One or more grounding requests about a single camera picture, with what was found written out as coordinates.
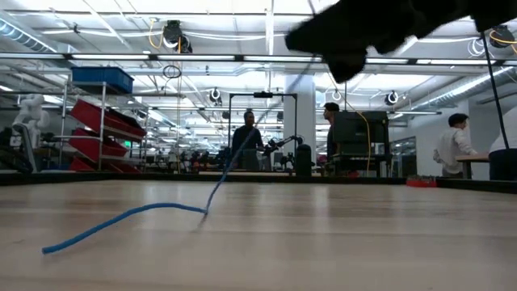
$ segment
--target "white shirt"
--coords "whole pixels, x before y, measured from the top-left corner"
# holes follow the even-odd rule
[[[461,164],[456,161],[456,157],[467,154],[477,152],[470,145],[463,129],[449,128],[439,137],[433,159],[441,163],[447,173],[458,174],[461,172]]]
[[[512,108],[502,117],[504,128],[506,130],[506,138],[511,149],[517,149],[517,107]],[[490,153],[497,150],[505,150],[502,133],[499,131],[499,137],[494,141],[490,147]]]

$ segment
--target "dark shirt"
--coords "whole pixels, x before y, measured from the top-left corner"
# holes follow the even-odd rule
[[[254,127],[247,127],[245,125],[235,130],[233,133],[232,140],[232,156],[237,153],[237,150],[241,147],[244,140],[248,137],[251,130],[254,129],[253,136],[250,137],[250,140],[244,145],[244,150],[253,150],[256,149],[257,146],[264,146],[262,143],[262,136],[260,135],[260,131]]]
[[[338,146],[334,142],[334,126],[331,125],[329,128],[329,134],[326,136],[326,160],[330,161],[330,158],[337,154]]]

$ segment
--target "blue bin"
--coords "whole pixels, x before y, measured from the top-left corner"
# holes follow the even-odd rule
[[[108,94],[131,94],[133,78],[118,67],[74,67],[72,82],[86,92],[100,94],[102,84],[108,85]]]

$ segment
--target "black monitor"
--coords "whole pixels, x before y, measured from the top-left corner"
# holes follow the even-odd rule
[[[386,112],[361,112],[368,121],[370,143],[384,143],[389,154],[388,114]],[[357,112],[338,112],[334,116],[333,140],[340,144],[339,154],[367,154],[367,125]]]

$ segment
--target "column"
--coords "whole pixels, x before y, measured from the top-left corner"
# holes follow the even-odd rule
[[[290,88],[298,79],[298,75],[285,76],[284,89]],[[312,161],[316,162],[316,85],[313,75],[303,75],[291,92],[298,94],[298,117],[296,133],[302,136],[304,143],[312,150]],[[295,101],[294,98],[284,97],[284,138],[294,134]],[[295,153],[295,142],[285,145],[284,155]]]

